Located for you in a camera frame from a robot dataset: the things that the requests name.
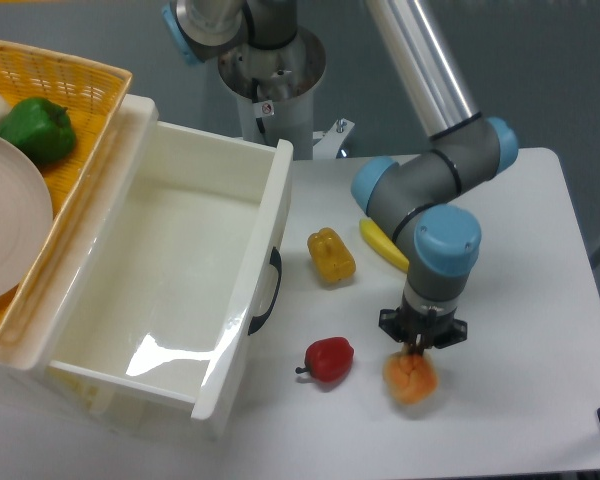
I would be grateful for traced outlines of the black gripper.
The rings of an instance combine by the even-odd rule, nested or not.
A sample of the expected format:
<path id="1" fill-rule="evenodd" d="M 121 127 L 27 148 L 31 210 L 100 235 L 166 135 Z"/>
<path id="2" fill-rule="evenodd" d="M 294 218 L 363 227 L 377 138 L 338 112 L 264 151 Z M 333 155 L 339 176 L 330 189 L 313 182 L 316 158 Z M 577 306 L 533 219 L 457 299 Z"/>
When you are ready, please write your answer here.
<path id="1" fill-rule="evenodd" d="M 457 319 L 454 311 L 440 313 L 433 307 L 423 313 L 408 304 L 383 309 L 378 325 L 394 341 L 406 345 L 409 355 L 423 356 L 427 349 L 444 349 L 466 341 L 468 336 L 467 323 Z"/>

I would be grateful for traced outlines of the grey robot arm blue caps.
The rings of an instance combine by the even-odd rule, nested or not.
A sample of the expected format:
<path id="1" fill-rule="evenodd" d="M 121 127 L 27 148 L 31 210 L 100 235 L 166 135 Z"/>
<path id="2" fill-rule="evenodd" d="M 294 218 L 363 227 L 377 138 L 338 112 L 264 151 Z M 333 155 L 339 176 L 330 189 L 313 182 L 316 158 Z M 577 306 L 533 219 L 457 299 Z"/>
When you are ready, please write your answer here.
<path id="1" fill-rule="evenodd" d="M 474 267 L 481 229 L 455 200 L 516 160 L 507 123 L 484 117 L 424 1 L 371 1 L 368 9 L 431 147 L 405 164 L 368 161 L 351 193 L 409 263 L 401 303 L 380 328 L 409 354 L 463 342 L 458 300 Z M 213 60 L 239 108 L 243 137 L 297 156 L 316 155 L 313 92 L 326 54 L 298 22 L 293 1 L 169 1 L 162 16 L 184 59 Z"/>

